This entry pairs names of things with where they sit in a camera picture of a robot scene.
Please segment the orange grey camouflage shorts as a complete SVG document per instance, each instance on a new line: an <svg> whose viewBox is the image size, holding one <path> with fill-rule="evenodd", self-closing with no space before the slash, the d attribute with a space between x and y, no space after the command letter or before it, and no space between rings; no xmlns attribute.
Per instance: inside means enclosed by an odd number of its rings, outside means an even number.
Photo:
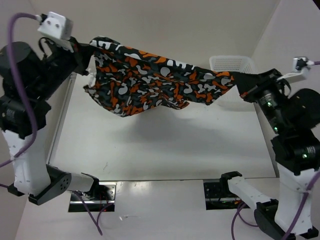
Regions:
<svg viewBox="0 0 320 240"><path fill-rule="evenodd" d="M174 110L190 102L211 105L235 86L229 71L216 72L94 38L96 74L84 91L103 109L129 117L158 106Z"/></svg>

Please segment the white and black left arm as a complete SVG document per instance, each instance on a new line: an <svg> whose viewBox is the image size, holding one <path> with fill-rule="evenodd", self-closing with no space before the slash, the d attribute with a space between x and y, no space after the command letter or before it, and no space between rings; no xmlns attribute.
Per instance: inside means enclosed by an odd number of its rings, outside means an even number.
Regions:
<svg viewBox="0 0 320 240"><path fill-rule="evenodd" d="M99 179L86 173L63 171L47 163L44 149L48 99L72 74L87 75L93 47L71 39L64 49L43 37L51 50L39 58L23 41L8 43L0 51L0 75L4 94L0 98L0 128L10 150L14 182L7 191L27 195L42 205L66 191L89 200L101 194Z"/></svg>

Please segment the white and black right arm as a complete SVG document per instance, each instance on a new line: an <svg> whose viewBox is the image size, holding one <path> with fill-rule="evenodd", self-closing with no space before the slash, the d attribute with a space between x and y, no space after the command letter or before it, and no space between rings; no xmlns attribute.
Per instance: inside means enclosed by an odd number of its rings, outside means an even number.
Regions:
<svg viewBox="0 0 320 240"><path fill-rule="evenodd" d="M259 229L274 240L316 238L319 230L312 224L311 207L320 177L320 141L312 130L320 122L319 93L302 88L285 94L290 84L276 69L232 75L240 97L260 106L275 133L271 144L279 171L279 198L259 192L237 171L220 177L220 193L239 197L253 210Z"/></svg>

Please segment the white perforated plastic basket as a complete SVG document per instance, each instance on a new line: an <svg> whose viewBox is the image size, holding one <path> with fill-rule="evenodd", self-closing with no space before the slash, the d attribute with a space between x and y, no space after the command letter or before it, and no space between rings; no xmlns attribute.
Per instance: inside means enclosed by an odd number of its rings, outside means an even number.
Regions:
<svg viewBox="0 0 320 240"><path fill-rule="evenodd" d="M241 72L257 74L257 68L250 57L240 55L218 55L209 58L210 69L215 72ZM215 103L222 109L233 112L254 112L253 103L243 101L238 89L233 87L221 96Z"/></svg>

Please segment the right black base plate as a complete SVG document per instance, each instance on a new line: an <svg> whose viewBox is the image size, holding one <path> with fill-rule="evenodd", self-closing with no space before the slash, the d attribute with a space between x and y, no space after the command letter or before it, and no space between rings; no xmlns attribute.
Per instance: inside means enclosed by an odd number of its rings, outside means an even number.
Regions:
<svg viewBox="0 0 320 240"><path fill-rule="evenodd" d="M203 181L206 210L237 209L242 200L234 193L224 189L218 179Z"/></svg>

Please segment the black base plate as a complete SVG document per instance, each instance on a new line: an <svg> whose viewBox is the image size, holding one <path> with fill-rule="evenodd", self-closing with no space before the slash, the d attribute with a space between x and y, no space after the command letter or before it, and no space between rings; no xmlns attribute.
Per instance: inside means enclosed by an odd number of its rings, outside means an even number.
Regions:
<svg viewBox="0 0 320 240"><path fill-rule="evenodd" d="M237 209L242 200L234 193L224 189L218 179L203 181L206 210Z"/></svg>
<svg viewBox="0 0 320 240"><path fill-rule="evenodd" d="M69 213L83 213L87 208L93 212L98 213L101 210L103 212L115 211L117 183L112 181L99 182L98 190L94 192L81 192L77 191L79 196L75 193L71 193L68 212Z"/></svg>

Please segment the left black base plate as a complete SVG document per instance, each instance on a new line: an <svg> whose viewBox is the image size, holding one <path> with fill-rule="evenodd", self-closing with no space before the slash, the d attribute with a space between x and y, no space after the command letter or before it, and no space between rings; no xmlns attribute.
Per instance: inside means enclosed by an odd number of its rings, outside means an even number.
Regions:
<svg viewBox="0 0 320 240"><path fill-rule="evenodd" d="M83 213L87 208L93 212L98 213L101 210L103 212L115 211L117 183L112 181L99 182L98 190L94 192L81 192L77 191L79 196L75 193L71 193L68 212L69 213Z"/></svg>

